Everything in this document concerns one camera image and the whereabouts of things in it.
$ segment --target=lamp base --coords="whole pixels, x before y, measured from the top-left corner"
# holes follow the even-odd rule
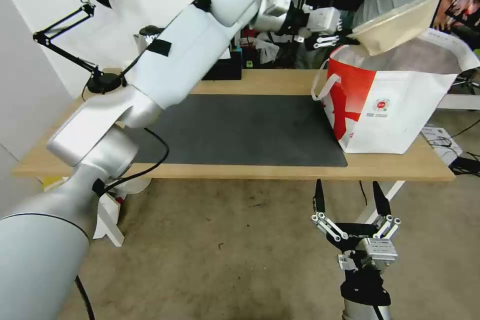
[[[88,80],[86,87],[94,94],[105,94],[120,87],[123,84],[122,78],[111,72],[93,74]]]

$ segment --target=robotic arm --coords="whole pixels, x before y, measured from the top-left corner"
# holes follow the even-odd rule
[[[129,86],[88,99],[49,140],[48,149],[73,174],[0,221],[0,319],[57,316],[96,227],[94,183],[120,177],[138,151],[117,121],[145,127],[180,103],[248,23],[300,42],[303,29],[314,34],[313,48],[334,45],[341,29],[338,10],[296,9],[291,0],[200,3],[188,5],[148,46]]]

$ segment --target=red pattern on bag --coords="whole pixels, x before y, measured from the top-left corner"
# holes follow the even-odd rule
[[[357,122],[362,113],[376,71],[365,70],[330,59],[327,79],[336,74],[341,82],[335,82],[330,89],[333,102],[333,133],[340,140],[347,132],[347,119]]]

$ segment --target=desk lamp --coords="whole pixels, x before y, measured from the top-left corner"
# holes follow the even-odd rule
[[[68,30],[76,27],[77,25],[83,23],[85,20],[90,19],[94,16],[95,5],[91,4],[90,0],[80,1],[83,3],[80,8],[60,19],[59,21],[55,22],[54,24],[50,25],[49,27],[41,31],[35,32],[33,34],[33,40],[40,45],[43,45],[46,48],[49,48],[50,50],[63,56],[64,58],[70,60],[71,62],[77,64],[78,66],[84,68],[85,70],[88,70],[90,72],[90,79],[88,80],[86,87],[91,93],[104,94],[118,88],[120,85],[126,86],[126,82],[123,77],[120,77],[114,73],[104,73],[103,71],[99,70],[98,65],[76,57],[52,43],[52,40],[56,37],[60,36],[61,34],[67,32]],[[112,0],[96,1],[103,6],[106,6],[107,8],[112,8]],[[85,16],[71,25],[59,27],[60,24],[80,13],[85,13]]]

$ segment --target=white shopping bag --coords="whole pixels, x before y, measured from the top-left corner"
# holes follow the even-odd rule
[[[325,86],[315,93],[319,72],[311,95],[322,101],[346,153],[403,154],[457,75],[478,66],[463,41],[428,29],[376,56],[339,47],[330,55]]]

